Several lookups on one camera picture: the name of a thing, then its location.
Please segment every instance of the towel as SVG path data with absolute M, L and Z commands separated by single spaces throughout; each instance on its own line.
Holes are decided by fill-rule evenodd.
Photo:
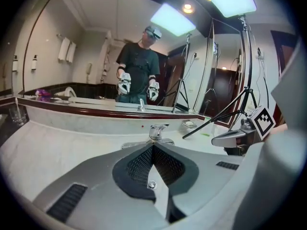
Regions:
M 58 57 L 59 60 L 65 60 L 66 59 L 67 51 L 68 51 L 70 44 L 71 44 L 70 40 L 65 37 L 63 39 L 61 49 L 59 50 L 59 57 Z
M 75 54 L 75 50 L 76 50 L 76 44 L 74 42 L 71 42 L 71 45 L 69 46 L 68 53 L 67 53 L 67 56 L 66 56 L 66 60 L 70 63 L 72 63 L 72 61 L 73 61 L 73 56 Z

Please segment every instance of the faucet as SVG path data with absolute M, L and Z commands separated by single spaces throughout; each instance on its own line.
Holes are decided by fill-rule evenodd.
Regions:
M 141 111 L 141 112 L 145 112 L 145 104 L 144 104 L 144 100 L 143 99 L 140 99 L 140 106 L 138 107 L 138 110 Z
M 162 131 L 167 128 L 169 124 L 152 125 L 149 130 L 149 137 L 153 142 L 158 142 L 162 139 Z

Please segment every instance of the ceiling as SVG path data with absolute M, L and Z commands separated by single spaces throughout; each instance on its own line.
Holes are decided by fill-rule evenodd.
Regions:
M 105 32 L 110 30 L 112 38 L 128 39 L 133 42 L 141 39 L 143 30 L 152 24 L 150 19 L 161 7 L 161 4 L 152 0 L 64 0 L 64 2 L 85 30 Z M 186 35 L 177 37 L 163 28 L 160 30 L 162 38 L 151 47 L 152 50 L 166 55 L 178 45 L 185 44 Z M 192 37 L 201 35 L 197 30 L 191 33 Z

